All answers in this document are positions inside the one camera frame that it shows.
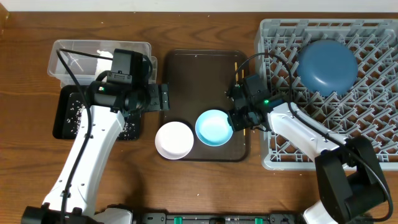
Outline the wooden chopstick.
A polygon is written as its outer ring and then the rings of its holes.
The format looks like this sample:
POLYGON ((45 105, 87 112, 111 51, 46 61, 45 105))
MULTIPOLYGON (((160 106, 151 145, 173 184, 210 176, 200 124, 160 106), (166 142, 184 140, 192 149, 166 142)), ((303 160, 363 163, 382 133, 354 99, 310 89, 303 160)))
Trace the wooden chopstick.
POLYGON ((238 63, 237 62, 234 63, 234 67, 235 67, 235 81, 237 83, 239 80, 238 63))
MULTIPOLYGON (((244 78, 244 70, 241 70, 241 79, 243 81, 244 78)), ((246 129, 243 129, 243 136, 246 136, 246 129)))

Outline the light blue bowl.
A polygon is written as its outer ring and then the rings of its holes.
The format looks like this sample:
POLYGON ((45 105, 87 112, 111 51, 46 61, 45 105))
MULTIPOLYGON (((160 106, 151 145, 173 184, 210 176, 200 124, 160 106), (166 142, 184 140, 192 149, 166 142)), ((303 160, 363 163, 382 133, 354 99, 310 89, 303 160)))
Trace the light blue bowl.
POLYGON ((228 115, 221 110, 208 110, 199 115, 195 123, 195 132, 203 144, 211 147, 226 144, 233 135, 228 115))

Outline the white napkin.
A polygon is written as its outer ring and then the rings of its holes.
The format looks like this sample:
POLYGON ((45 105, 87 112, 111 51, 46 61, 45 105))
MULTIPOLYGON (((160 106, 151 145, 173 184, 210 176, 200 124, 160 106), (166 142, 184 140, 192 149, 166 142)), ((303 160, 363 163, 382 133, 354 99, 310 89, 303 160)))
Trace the white napkin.
MULTIPOLYGON (((111 52, 108 52, 108 51, 97 50, 97 53, 101 57, 113 58, 113 54, 111 52)), ((97 64, 96 64, 95 76, 97 77, 103 71, 110 70, 111 69, 111 65, 112 65, 112 61, 111 60, 98 58, 97 59, 97 64)))

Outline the dark blue plate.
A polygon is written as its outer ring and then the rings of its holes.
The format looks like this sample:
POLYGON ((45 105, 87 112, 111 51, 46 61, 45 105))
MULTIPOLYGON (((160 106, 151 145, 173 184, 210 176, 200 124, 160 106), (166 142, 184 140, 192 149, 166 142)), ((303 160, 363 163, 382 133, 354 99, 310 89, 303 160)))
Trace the dark blue plate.
POLYGON ((307 45, 297 61, 297 75, 302 84, 324 97, 349 92, 358 76, 354 53, 335 40, 318 40, 307 45))

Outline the pink white bowl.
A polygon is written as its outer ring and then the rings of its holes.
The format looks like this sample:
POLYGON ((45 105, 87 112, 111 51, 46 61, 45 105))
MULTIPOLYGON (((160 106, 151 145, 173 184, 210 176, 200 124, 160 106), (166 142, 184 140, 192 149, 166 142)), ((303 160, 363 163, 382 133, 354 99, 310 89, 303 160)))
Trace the pink white bowl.
POLYGON ((155 135, 155 148, 164 158, 177 160, 185 157, 194 144, 192 130, 184 123, 172 121, 164 124, 155 135))

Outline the rice leftovers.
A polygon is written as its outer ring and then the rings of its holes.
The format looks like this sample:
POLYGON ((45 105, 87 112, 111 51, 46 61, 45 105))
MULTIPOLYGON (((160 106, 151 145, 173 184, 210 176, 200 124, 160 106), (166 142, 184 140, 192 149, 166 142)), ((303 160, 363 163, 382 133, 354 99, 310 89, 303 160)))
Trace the rice leftovers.
MULTIPOLYGON (((68 104, 60 139, 75 139, 80 127, 81 112, 84 110, 85 106, 80 103, 79 100, 75 100, 68 104)), ((129 115, 123 130, 118 136, 118 140, 132 141, 138 139, 140 135, 140 125, 140 115, 129 115)))

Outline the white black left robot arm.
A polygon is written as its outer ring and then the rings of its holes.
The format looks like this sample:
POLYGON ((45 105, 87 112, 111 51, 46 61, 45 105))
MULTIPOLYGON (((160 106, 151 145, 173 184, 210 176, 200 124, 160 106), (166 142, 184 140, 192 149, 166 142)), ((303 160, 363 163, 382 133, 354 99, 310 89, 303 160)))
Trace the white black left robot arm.
POLYGON ((40 207, 26 207, 21 222, 132 223, 133 212, 111 207, 95 212, 98 186, 109 154, 132 114, 170 108, 166 84, 94 81, 84 99, 80 127, 56 184, 40 207))

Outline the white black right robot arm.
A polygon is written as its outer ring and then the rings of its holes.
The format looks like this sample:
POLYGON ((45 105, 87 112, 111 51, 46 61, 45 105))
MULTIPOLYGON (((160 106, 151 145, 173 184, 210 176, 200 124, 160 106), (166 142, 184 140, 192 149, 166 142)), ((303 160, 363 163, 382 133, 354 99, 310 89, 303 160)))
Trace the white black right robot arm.
POLYGON ((237 102, 228 121, 234 131, 279 134, 314 162, 320 199, 303 212, 305 223, 375 223, 392 216, 391 193, 366 137, 335 133, 283 100, 237 102))

